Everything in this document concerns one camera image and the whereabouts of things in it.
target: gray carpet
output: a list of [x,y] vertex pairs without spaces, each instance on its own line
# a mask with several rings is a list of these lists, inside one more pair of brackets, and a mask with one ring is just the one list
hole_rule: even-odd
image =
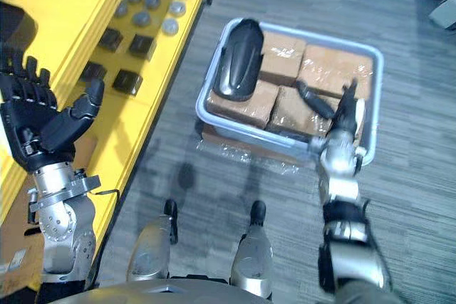
[[456,301],[456,36],[429,22],[433,0],[214,0],[197,24],[103,256],[99,281],[125,280],[141,228],[174,197],[170,272],[228,278],[255,199],[268,206],[275,303],[329,303],[318,286],[317,177],[202,148],[195,101],[223,26],[239,16],[378,47],[385,55],[377,154],[359,175],[373,229],[411,303]]

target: black cable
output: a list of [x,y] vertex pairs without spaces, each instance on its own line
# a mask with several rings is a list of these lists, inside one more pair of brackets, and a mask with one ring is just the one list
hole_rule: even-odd
[[385,268],[385,272],[388,277],[388,285],[390,286],[390,291],[393,292],[393,289],[394,289],[393,277],[391,276],[390,269],[388,267],[388,264],[386,263],[386,258],[383,255],[383,253],[380,249],[380,246],[378,245],[377,240],[375,239],[375,236],[373,235],[372,228],[371,228],[371,222],[366,217],[366,210],[367,210],[370,202],[371,202],[370,199],[366,199],[366,201],[363,204],[363,216],[366,218],[366,229],[367,229],[368,237],[369,237],[370,242],[372,243],[372,246],[376,249],[378,255],[380,256],[380,260],[383,264],[383,267]]

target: silver metal leg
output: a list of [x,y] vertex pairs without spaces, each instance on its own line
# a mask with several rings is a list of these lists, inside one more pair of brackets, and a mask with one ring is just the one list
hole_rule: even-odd
[[142,230],[128,264],[127,281],[166,279],[170,263],[171,220],[171,216],[161,215]]
[[250,226],[239,243],[230,283],[263,298],[271,296],[272,247],[262,226]]

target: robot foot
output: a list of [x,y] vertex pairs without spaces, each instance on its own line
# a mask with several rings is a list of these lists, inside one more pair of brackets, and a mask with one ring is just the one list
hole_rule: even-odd
[[250,209],[250,226],[263,226],[266,217],[266,204],[263,201],[255,201]]
[[163,214],[171,216],[170,243],[175,245],[178,241],[177,237],[177,204],[174,199],[167,199]]

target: robot leg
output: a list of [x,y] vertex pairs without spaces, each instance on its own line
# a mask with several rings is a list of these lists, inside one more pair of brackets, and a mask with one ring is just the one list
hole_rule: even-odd
[[148,224],[136,241],[127,270],[127,281],[166,279],[170,246],[177,243],[177,205],[168,199],[164,214]]
[[263,298],[272,294],[272,247],[264,232],[266,205],[255,201],[250,226],[239,242],[231,269],[231,285]]

